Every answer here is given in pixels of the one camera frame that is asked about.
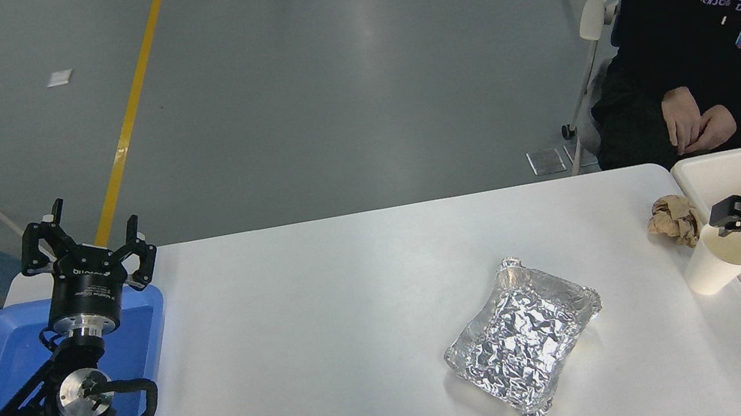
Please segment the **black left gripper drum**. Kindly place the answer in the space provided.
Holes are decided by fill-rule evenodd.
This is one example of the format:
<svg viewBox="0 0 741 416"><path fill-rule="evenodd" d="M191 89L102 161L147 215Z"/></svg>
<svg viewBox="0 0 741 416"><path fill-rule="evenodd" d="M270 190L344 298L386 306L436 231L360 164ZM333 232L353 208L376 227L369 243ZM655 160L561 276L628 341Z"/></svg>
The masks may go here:
<svg viewBox="0 0 741 416"><path fill-rule="evenodd" d="M81 324L119 324L126 270L100 246L74 250L53 264L53 293L47 325L70 333Z"/></svg>

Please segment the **person's left hand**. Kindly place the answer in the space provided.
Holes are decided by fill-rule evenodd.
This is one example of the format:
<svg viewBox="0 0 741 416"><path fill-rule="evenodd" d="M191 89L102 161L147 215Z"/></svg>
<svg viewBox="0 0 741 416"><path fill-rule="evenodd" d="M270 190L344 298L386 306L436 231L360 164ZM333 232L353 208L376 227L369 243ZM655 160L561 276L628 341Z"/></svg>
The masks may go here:
<svg viewBox="0 0 741 416"><path fill-rule="evenodd" d="M709 152L729 141L737 130L733 113L724 104L714 105L700 116L685 154Z"/></svg>

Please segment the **person's right hand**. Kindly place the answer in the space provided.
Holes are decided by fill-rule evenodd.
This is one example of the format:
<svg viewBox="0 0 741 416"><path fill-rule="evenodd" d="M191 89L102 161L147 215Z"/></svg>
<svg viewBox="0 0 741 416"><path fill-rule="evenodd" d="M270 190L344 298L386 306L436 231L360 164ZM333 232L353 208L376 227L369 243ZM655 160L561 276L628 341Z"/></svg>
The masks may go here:
<svg viewBox="0 0 741 416"><path fill-rule="evenodd" d="M688 87L667 91L660 105L670 143L677 154L705 149L700 141L703 127L699 106Z"/></svg>

